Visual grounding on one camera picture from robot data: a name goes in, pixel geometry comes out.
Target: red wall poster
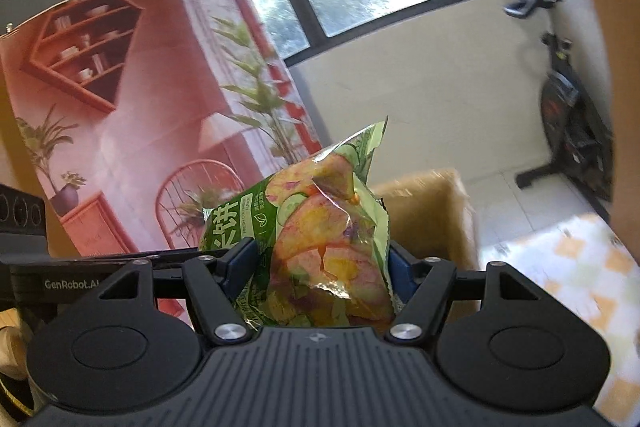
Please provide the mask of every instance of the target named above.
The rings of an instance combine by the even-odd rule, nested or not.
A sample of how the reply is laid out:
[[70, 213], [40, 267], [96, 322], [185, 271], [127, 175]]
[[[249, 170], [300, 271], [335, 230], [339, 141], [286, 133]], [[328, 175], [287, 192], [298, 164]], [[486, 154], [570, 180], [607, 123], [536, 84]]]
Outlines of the red wall poster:
[[251, 0], [68, 0], [0, 65], [83, 256], [196, 247], [203, 207], [320, 149]]

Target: patterned cloth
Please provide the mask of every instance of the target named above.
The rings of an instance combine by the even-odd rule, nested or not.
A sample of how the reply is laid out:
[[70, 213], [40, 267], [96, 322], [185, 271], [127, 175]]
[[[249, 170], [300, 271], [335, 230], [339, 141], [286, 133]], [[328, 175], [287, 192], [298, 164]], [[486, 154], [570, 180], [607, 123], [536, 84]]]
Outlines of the patterned cloth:
[[611, 370], [595, 408], [610, 422], [640, 422], [640, 267], [595, 214], [480, 253], [505, 261], [551, 293], [606, 340]]

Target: corner shelf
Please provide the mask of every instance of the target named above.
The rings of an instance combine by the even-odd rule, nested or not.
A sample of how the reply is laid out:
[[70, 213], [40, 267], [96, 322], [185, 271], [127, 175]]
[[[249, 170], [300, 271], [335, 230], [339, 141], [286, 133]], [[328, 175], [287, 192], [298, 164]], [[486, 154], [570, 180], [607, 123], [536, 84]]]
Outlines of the corner shelf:
[[[141, 12], [127, 0], [69, 0], [44, 15], [24, 69], [109, 113], [116, 109], [120, 77]], [[89, 78], [81, 74], [86, 70]]]

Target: logo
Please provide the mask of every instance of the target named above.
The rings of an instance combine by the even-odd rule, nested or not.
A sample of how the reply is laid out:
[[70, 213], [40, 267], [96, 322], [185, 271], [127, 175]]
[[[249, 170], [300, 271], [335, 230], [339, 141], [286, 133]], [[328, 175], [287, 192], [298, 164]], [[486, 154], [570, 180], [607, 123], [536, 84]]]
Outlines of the logo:
[[313, 333], [309, 335], [309, 340], [315, 342], [316, 344], [321, 343], [328, 337], [324, 333]]
[[91, 288], [95, 288], [100, 281], [97, 279], [91, 280], [61, 280], [61, 281], [50, 281], [49, 279], [45, 280], [44, 287], [47, 290], [90, 290]]
[[266, 226], [267, 224], [267, 216], [264, 214], [255, 214], [255, 220], [260, 223], [260, 228]]

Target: potted plant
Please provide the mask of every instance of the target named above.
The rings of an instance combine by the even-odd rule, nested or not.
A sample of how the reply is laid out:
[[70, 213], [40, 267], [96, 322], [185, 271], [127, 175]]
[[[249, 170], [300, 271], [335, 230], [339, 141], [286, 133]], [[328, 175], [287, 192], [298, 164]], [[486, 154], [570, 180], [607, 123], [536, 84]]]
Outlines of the potted plant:
[[247, 108], [253, 116], [243, 114], [227, 115], [232, 120], [239, 121], [245, 125], [261, 130], [271, 140], [271, 154], [275, 157], [284, 158], [288, 165], [293, 165], [300, 158], [296, 154], [292, 139], [295, 136], [294, 124], [300, 123], [289, 116], [283, 116], [282, 108], [286, 100], [281, 97], [273, 86], [262, 79], [263, 71], [266, 69], [264, 59], [254, 50], [253, 41], [249, 29], [244, 22], [235, 23], [226, 19], [213, 17], [213, 20], [220, 26], [214, 29], [218, 35], [233, 42], [239, 51], [234, 52], [227, 46], [222, 46], [224, 52], [229, 56], [228, 60], [237, 68], [246, 73], [252, 84], [243, 86], [220, 86], [222, 89], [236, 92], [240, 95], [240, 103]]
[[180, 218], [180, 223], [171, 231], [178, 233], [189, 243], [190, 237], [196, 242], [200, 240], [205, 224], [204, 210], [213, 209], [230, 200], [236, 191], [218, 187], [199, 187], [198, 190], [185, 190], [186, 201], [178, 204], [174, 210]]
[[78, 206], [80, 202], [78, 188], [82, 187], [86, 183], [86, 180], [77, 172], [71, 171], [65, 172], [60, 177], [62, 181], [65, 182], [65, 186], [60, 188], [56, 195], [49, 201], [56, 211], [56, 214], [62, 217]]
[[78, 205], [78, 188], [84, 185], [86, 180], [77, 172], [66, 172], [62, 175], [62, 181], [65, 182], [65, 185], [60, 190], [53, 181], [49, 166], [53, 151], [60, 144], [73, 143], [73, 138], [64, 133], [79, 126], [77, 123], [62, 125], [65, 117], [52, 122], [51, 116], [55, 108], [56, 104], [53, 104], [44, 121], [36, 127], [29, 124], [24, 118], [18, 117], [15, 120], [24, 144], [27, 146], [31, 163], [36, 171], [44, 174], [53, 189], [54, 195], [50, 201], [54, 210], [59, 216], [64, 216]]

